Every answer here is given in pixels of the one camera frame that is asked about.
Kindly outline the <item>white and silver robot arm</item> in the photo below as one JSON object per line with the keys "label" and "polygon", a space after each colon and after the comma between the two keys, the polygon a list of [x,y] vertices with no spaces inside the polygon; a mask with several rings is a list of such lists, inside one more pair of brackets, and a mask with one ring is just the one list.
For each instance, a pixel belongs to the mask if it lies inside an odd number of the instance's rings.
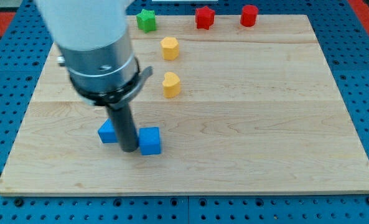
{"label": "white and silver robot arm", "polygon": [[126,106],[152,75],[139,68],[129,36],[127,0],[35,0],[65,60],[70,81],[86,102]]}

